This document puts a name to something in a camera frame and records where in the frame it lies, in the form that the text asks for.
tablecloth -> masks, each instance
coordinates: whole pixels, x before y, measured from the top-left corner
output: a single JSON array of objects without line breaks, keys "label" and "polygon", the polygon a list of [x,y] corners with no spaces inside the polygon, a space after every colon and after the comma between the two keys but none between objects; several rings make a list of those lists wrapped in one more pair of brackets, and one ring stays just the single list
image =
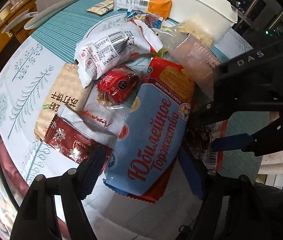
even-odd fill
[{"label": "tablecloth", "polygon": [[[61,67],[65,62],[74,61],[76,43],[100,20],[123,13],[114,11],[97,16],[85,11],[100,1],[79,0],[54,15],[19,47],[0,73],[0,134],[16,168],[29,185],[38,174],[59,176],[77,167],[72,160],[36,140],[33,128]],[[225,61],[248,49],[251,46],[230,30],[212,50]],[[229,122],[228,135],[251,133],[267,125],[268,114],[236,113],[231,120],[234,121]],[[225,153],[224,159],[224,163],[228,160],[221,172],[232,177],[243,173],[256,175],[261,161],[238,151]],[[156,204],[121,196],[107,188],[103,178],[104,174],[93,193],[83,201],[98,239],[175,239],[178,227],[191,223],[200,207],[178,163],[165,195]],[[65,220],[58,196],[56,209],[57,215]]]}]

brown paper package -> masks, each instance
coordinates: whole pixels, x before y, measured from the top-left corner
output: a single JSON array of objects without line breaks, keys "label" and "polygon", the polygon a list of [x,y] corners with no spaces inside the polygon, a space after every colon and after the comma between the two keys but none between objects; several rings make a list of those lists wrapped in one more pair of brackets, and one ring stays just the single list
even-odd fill
[{"label": "brown paper package", "polygon": [[43,107],[38,115],[34,133],[38,140],[44,140],[47,129],[61,104],[80,113],[92,84],[83,89],[75,63],[66,63],[52,85]]}]

red round badge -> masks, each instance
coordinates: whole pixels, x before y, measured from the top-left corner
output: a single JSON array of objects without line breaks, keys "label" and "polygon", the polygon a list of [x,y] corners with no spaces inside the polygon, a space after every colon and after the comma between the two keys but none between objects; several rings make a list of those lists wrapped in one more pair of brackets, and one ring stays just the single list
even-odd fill
[{"label": "red round badge", "polygon": [[118,136],[118,140],[121,141],[127,137],[129,134],[129,127],[126,123],[123,124],[123,128]]}]

white storage box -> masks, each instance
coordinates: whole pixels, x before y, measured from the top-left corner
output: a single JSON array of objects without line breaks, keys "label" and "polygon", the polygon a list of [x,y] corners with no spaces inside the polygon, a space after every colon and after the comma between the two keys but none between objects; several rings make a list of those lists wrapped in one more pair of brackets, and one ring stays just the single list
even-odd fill
[{"label": "white storage box", "polygon": [[172,0],[169,18],[176,22],[194,18],[216,43],[237,23],[237,9],[227,0]]}]

teal striped tablecloth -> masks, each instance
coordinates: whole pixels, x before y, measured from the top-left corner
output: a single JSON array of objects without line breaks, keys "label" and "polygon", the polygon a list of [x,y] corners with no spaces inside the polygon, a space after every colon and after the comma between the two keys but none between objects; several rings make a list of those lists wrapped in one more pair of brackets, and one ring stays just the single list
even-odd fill
[{"label": "teal striped tablecloth", "polygon": [[[99,21],[123,11],[112,11],[104,16],[86,12],[86,10],[103,0],[79,0],[63,9],[32,33],[32,37],[56,54],[65,62],[74,62],[76,44],[83,39],[87,31]],[[216,47],[215,55],[225,62],[228,58]],[[268,124],[268,112],[238,112],[229,119],[226,136],[238,133],[252,134]],[[237,178],[246,174],[252,181],[258,173],[261,157],[240,150],[227,151],[220,174]]]}]

